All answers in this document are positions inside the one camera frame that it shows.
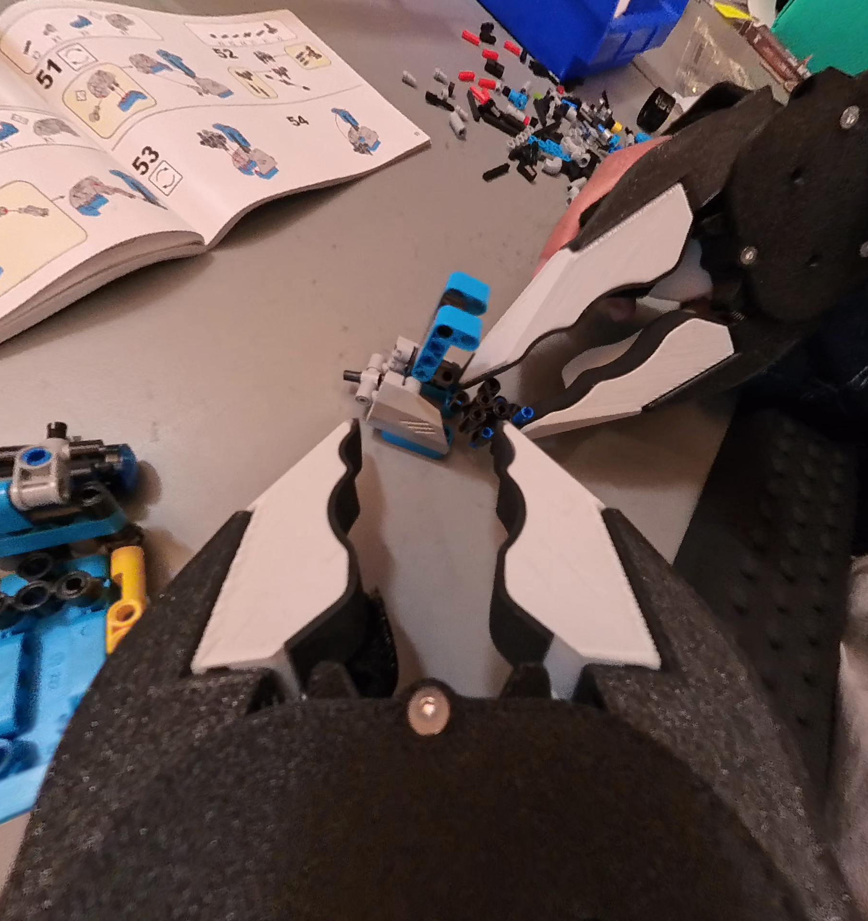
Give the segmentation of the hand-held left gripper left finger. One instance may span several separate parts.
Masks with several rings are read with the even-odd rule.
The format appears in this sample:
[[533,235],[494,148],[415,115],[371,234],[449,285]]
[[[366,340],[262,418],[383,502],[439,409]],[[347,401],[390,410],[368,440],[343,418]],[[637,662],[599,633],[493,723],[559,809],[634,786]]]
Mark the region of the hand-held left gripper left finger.
[[360,513],[358,420],[341,423],[254,500],[191,671],[309,674],[347,661],[364,634],[349,533]]

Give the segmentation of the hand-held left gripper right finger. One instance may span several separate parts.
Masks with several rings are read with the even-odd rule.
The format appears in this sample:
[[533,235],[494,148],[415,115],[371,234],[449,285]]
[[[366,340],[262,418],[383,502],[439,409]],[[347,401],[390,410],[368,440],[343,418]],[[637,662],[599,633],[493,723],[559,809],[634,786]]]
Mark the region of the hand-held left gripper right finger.
[[607,527],[600,499],[503,423],[493,438],[499,546],[490,636],[511,666],[657,671],[661,656]]

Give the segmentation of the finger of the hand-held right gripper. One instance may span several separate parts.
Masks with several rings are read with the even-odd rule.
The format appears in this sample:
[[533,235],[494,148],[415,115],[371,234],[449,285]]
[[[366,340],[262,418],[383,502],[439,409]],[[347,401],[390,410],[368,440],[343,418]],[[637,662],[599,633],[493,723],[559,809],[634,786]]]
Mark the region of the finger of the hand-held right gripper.
[[572,327],[595,301],[671,272],[692,222],[687,193],[677,183],[583,248],[558,250],[482,339],[463,383],[516,365],[536,342]]
[[661,315],[632,336],[590,348],[562,370],[564,391],[533,404],[525,435],[540,438],[640,414],[734,354],[727,325]]

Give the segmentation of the grey panel blue beam assembly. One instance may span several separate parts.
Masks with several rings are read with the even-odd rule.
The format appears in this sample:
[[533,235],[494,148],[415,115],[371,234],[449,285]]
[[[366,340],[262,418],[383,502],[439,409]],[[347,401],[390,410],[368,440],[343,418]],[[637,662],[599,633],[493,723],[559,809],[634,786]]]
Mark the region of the grey panel blue beam assembly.
[[464,366],[449,354],[478,349],[489,297],[487,283],[452,272],[419,342],[398,337],[364,368],[344,371],[344,380],[356,386],[365,421],[383,440],[432,459],[447,455],[452,431],[445,421],[470,401],[461,386]]

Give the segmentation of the small blue toy robot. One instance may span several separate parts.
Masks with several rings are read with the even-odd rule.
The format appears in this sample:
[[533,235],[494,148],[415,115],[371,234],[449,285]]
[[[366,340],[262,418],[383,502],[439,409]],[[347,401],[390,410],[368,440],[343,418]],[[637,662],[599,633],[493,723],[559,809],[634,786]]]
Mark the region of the small blue toy robot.
[[121,501],[139,464],[48,424],[0,448],[0,824],[29,812],[96,674],[143,615],[143,531]]

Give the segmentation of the person's right forearm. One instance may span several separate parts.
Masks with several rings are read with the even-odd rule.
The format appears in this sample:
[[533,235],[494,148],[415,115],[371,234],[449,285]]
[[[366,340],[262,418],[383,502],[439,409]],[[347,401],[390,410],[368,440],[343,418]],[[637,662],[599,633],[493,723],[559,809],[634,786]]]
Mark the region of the person's right forearm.
[[868,554],[868,283],[813,335],[747,382],[741,403],[775,408],[850,445],[857,460],[853,552]]

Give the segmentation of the grey desk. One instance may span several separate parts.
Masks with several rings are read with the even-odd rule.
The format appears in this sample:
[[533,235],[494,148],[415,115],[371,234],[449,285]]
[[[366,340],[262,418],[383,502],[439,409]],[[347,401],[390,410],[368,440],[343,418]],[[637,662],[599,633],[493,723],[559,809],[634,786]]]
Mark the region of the grey desk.
[[[461,31],[492,18],[476,2],[125,3],[288,8],[431,139],[357,182],[269,203],[209,254],[133,272],[0,346],[0,447],[64,421],[140,458],[130,508],[154,594],[352,415],[342,371],[421,334],[451,271],[492,286],[487,328],[529,281],[566,196],[549,178],[484,182],[499,133],[474,123],[456,140],[446,113],[401,82],[474,65]],[[539,444],[672,562],[732,408],[684,402]],[[489,458],[431,462],[366,431],[363,450],[351,539],[392,619],[403,685],[429,675],[496,692],[507,666],[487,615],[504,532]]]

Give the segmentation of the person's right hand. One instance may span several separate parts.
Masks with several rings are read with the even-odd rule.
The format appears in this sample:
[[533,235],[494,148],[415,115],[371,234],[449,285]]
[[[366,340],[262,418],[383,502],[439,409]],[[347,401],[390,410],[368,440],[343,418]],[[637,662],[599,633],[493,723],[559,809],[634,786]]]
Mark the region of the person's right hand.
[[534,274],[538,274],[555,253],[576,236],[580,229],[581,214],[600,201],[617,184],[624,173],[643,155],[647,155],[655,146],[669,141],[669,137],[657,137],[649,141],[633,144],[608,155],[569,204],[566,212],[556,223],[553,231],[543,246],[536,263]]

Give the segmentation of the pile of small building parts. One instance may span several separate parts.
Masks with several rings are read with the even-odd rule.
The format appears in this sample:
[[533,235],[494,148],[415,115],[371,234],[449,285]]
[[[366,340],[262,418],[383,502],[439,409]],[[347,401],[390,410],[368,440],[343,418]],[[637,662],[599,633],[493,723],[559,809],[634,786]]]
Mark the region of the pile of small building parts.
[[572,201],[608,155],[650,140],[679,109],[677,102],[660,131],[636,132],[638,110],[656,86],[624,108],[617,87],[582,78],[564,85],[491,19],[463,29],[460,43],[457,63],[404,71],[402,82],[436,114],[448,140],[483,154],[483,183],[548,178]]

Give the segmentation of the small black wheel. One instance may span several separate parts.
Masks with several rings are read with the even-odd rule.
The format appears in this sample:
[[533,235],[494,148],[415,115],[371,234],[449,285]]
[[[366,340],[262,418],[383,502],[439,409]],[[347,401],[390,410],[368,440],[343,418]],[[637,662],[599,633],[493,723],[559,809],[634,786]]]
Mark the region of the small black wheel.
[[656,86],[648,95],[635,118],[636,132],[654,134],[668,121],[677,99],[663,87]]

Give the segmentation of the teal bin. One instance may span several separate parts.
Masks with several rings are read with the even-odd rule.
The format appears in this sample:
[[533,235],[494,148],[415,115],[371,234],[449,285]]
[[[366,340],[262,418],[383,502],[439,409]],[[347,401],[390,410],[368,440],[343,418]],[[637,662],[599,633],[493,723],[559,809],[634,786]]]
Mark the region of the teal bin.
[[868,1],[790,1],[773,35],[815,74],[834,67],[848,75],[868,69]]

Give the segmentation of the black dimpled mat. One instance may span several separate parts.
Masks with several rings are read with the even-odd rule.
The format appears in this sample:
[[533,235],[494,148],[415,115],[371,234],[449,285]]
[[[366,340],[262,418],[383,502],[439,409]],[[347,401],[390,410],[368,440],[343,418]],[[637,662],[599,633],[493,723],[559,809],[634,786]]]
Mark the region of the black dimpled mat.
[[775,410],[739,410],[674,567],[757,670],[824,789],[844,632],[856,469]]

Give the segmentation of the blue bin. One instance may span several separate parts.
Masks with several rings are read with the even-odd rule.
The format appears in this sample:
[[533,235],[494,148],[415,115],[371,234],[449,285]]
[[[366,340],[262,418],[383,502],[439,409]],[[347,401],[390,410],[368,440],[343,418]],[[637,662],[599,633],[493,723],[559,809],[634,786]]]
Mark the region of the blue bin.
[[483,1],[509,35],[566,85],[658,48],[687,1]]

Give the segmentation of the instruction booklet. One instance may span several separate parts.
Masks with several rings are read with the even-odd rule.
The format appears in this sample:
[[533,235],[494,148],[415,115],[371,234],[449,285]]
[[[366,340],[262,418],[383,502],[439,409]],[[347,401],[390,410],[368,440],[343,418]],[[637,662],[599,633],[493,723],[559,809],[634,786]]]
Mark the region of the instruction booklet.
[[0,16],[0,345],[245,214],[428,136],[288,10],[19,2]]

